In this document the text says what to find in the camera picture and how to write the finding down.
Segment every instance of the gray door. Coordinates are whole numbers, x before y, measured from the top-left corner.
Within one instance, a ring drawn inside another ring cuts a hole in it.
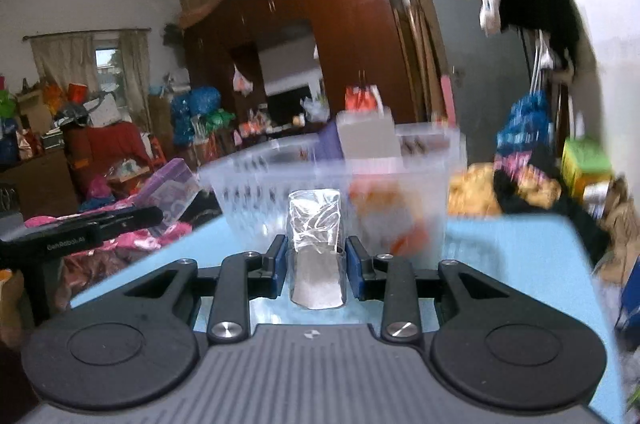
[[[495,135],[513,102],[529,92],[522,41],[515,30],[487,37],[481,0],[433,0],[452,81],[456,117],[468,162],[494,160]]]

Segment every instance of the clear plastic wrapper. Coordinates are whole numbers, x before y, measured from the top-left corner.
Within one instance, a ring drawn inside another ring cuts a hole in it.
[[[345,256],[340,248],[340,192],[294,191],[289,195],[289,292],[309,309],[346,301]]]

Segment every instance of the black cloth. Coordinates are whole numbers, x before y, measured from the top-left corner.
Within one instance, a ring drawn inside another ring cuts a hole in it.
[[[565,50],[575,66],[580,34],[571,0],[500,0],[501,29],[509,26],[541,29],[549,35],[549,46],[567,67]]]
[[[554,165],[554,159],[546,147],[539,146],[533,150],[529,165],[535,166],[548,178],[555,179],[560,183],[562,188],[560,198],[549,210],[532,206],[517,194],[518,185],[503,170],[497,170],[494,173],[494,191],[500,208],[506,214],[547,213],[568,218],[580,236],[591,264],[595,266],[609,247],[609,233],[601,229],[593,217],[569,195],[560,171]]]

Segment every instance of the red container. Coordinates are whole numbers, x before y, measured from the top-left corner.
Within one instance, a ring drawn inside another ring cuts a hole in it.
[[[82,104],[86,99],[88,91],[89,87],[87,87],[87,85],[69,83],[69,88],[66,90],[66,98],[72,103]]]

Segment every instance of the window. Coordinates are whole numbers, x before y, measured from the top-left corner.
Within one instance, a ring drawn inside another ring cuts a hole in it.
[[[99,48],[95,50],[98,84],[100,90],[113,93],[116,105],[126,106],[124,95],[124,70],[122,55],[118,48]]]

